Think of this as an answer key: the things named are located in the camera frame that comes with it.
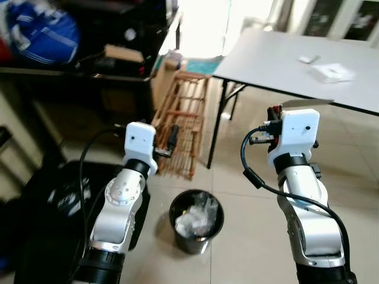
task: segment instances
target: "desk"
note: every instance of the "desk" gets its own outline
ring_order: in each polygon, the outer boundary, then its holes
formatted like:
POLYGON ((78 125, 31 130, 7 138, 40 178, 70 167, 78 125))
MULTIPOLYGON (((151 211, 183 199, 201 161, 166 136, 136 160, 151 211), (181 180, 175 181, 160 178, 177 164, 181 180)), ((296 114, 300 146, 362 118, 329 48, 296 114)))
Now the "desk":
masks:
POLYGON ((379 52, 351 43, 304 37, 279 32, 245 30, 230 54, 215 71, 223 79, 219 111, 213 132, 207 167, 211 167, 221 113, 231 98, 246 86, 297 96, 333 99, 333 105, 379 116, 379 52), (352 82, 322 84, 309 74, 310 66, 300 56, 320 56, 316 64, 341 63, 357 72, 352 82), (227 93, 229 82, 234 83, 227 93))

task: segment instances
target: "trash can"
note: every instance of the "trash can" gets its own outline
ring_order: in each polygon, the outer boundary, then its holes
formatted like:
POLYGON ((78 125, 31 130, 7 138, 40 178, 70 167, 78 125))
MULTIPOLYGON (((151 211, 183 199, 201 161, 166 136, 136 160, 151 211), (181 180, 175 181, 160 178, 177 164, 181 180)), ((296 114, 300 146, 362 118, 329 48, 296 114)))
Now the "trash can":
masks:
POLYGON ((174 229, 175 241, 178 247, 189 254, 202 254, 208 247, 208 243, 221 231, 224 224, 224 211, 221 207, 221 203, 212 194, 199 189, 191 189, 179 194, 174 201, 172 201, 169 211, 169 219, 172 228, 174 229), (187 210, 190 206, 195 204, 194 195, 201 192, 209 194, 219 204, 217 208, 216 223, 212 230, 203 237, 183 237, 175 229, 175 220, 183 214, 184 210, 187 210))

